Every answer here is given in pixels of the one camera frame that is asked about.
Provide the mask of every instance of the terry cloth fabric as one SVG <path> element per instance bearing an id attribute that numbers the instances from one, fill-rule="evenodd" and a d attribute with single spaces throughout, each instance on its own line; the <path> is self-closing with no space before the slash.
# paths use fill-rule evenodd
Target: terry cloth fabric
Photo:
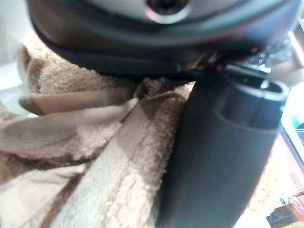
<path id="1" fill-rule="evenodd" d="M 194 83 L 102 76 L 36 38 L 23 45 L 19 74 L 19 103 L 38 117 L 0 106 L 0 227 L 154 227 L 155 197 Z M 246 213 L 272 212 L 272 161 Z"/>

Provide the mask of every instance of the beige towel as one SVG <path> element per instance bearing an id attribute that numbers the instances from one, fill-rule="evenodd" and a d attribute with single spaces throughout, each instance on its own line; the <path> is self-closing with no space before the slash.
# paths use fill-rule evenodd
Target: beige towel
<path id="1" fill-rule="evenodd" d="M 1 227 L 39 227 L 57 194 L 84 170 L 85 165 L 29 171 L 0 186 Z"/>
<path id="2" fill-rule="evenodd" d="M 22 119 L 15 114 L 9 113 L 0 102 L 0 125 L 5 121 Z M 0 185 L 30 170 L 30 167 L 11 154 L 5 154 L 0 149 Z"/>
<path id="3" fill-rule="evenodd" d="M 60 187 L 43 207 L 43 218 L 30 219 L 31 227 L 153 227 L 154 198 L 193 84 L 145 79 L 137 86 L 101 76 L 63 60 L 37 39 L 25 42 L 19 72 L 30 92 L 20 104 L 43 116 L 11 120 L 16 116 L 4 112 L 0 151 L 21 164 L 88 166 L 81 179 Z M 267 181 L 258 185 L 247 212 L 272 211 L 272 198 L 260 193 L 277 188 L 265 185 L 277 179 L 276 168 L 269 160 Z M 9 183 L 18 184 L 18 178 Z M 21 190 L 20 197 L 27 194 Z"/>

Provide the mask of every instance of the black plastic device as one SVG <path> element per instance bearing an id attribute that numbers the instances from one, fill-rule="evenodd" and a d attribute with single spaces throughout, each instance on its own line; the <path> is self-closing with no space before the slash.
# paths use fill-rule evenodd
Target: black plastic device
<path id="1" fill-rule="evenodd" d="M 232 228 L 242 214 L 288 88 L 260 66 L 227 63 L 283 39 L 301 2 L 27 0 L 40 38 L 72 63 L 127 78 L 196 79 L 161 186 L 160 228 Z"/>
<path id="2" fill-rule="evenodd" d="M 206 52 L 256 52 L 279 41 L 295 24 L 301 0 L 188 2 L 205 6 L 201 16 L 197 9 L 193 19 L 163 25 L 117 15 L 85 0 L 27 0 L 34 28 L 55 52 L 82 67 L 127 77 L 177 74 L 194 68 Z M 226 7 L 212 7 L 221 4 Z"/>

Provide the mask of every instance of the white surface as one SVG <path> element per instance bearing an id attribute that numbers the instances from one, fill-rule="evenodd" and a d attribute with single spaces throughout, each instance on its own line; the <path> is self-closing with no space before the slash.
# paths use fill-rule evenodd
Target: white surface
<path id="1" fill-rule="evenodd" d="M 241 216 L 233 228 L 271 228 L 266 217 Z"/>
<path id="2" fill-rule="evenodd" d="M 17 71 L 17 64 L 11 63 L 0 66 L 0 101 L 6 109 L 12 113 L 34 117 L 24 110 L 18 103 L 24 95 L 24 90 Z"/>
<path id="3" fill-rule="evenodd" d="M 298 154 L 304 160 L 304 147 L 295 131 L 291 116 L 295 116 L 299 124 L 304 123 L 304 82 L 301 82 L 291 89 L 286 106 L 283 112 L 281 123 L 292 140 Z"/>
<path id="4" fill-rule="evenodd" d="M 0 0 L 0 66 L 16 59 L 21 42 L 32 36 L 25 0 Z"/>

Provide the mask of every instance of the cylindrical plastic part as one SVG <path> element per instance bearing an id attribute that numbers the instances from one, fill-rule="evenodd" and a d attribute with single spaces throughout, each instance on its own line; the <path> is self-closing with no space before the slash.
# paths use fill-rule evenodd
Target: cylindrical plastic part
<path id="1" fill-rule="evenodd" d="M 259 94 L 259 88 L 225 77 L 213 73 L 195 84 L 163 179 L 158 228 L 232 228 L 257 185 L 280 119 L 270 120 L 272 127 L 265 121 L 265 127 L 261 122 L 248 126 L 254 121 L 238 122 L 235 115 L 229 120 L 231 115 L 225 116 L 220 107 L 233 104 L 241 111 L 245 106 L 249 110 L 243 114 L 253 120 L 261 114 L 271 118 L 269 113 L 278 117 L 286 88 L 255 99 L 250 90 Z M 218 96 L 210 95 L 215 90 Z M 224 93 L 237 99 L 224 99 Z"/>

